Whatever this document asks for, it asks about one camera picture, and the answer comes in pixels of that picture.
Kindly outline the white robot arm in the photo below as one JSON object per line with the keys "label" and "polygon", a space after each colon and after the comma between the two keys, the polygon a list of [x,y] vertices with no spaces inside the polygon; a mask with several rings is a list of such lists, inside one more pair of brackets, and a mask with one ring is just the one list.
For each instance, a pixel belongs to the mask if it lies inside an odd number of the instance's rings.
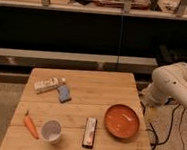
{"label": "white robot arm", "polygon": [[172,97],[187,109],[187,63],[177,62],[157,67],[152,82],[144,89],[144,104],[160,107]]}

